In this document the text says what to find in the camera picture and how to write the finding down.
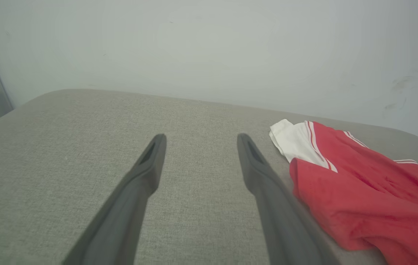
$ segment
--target white wall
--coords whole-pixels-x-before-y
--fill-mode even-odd
[[[118,89],[418,135],[418,1],[0,0],[0,77],[16,107]]]

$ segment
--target red garment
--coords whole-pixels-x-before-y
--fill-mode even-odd
[[[294,195],[343,248],[375,245],[391,265],[418,264],[418,163],[393,161],[319,123],[309,133],[338,173],[294,158]]]

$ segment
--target red and white garment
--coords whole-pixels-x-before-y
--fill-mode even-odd
[[[347,250],[374,245],[392,265],[418,264],[418,163],[393,161],[348,131],[316,122],[271,126],[294,195]]]

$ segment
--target gray fabric surface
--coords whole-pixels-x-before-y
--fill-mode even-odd
[[[0,118],[0,264],[61,262],[158,133],[167,155],[136,262],[268,263],[236,139],[249,134],[292,189],[268,136],[281,119],[351,131],[392,159],[418,161],[418,137],[394,129],[124,92],[52,92]],[[384,263],[377,250],[348,252],[325,238],[345,264]]]

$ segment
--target white sleeve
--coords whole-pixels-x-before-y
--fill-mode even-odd
[[[328,162],[318,154],[311,143],[308,122],[292,124],[284,119],[271,126],[269,137],[289,163],[293,158],[328,168]]]

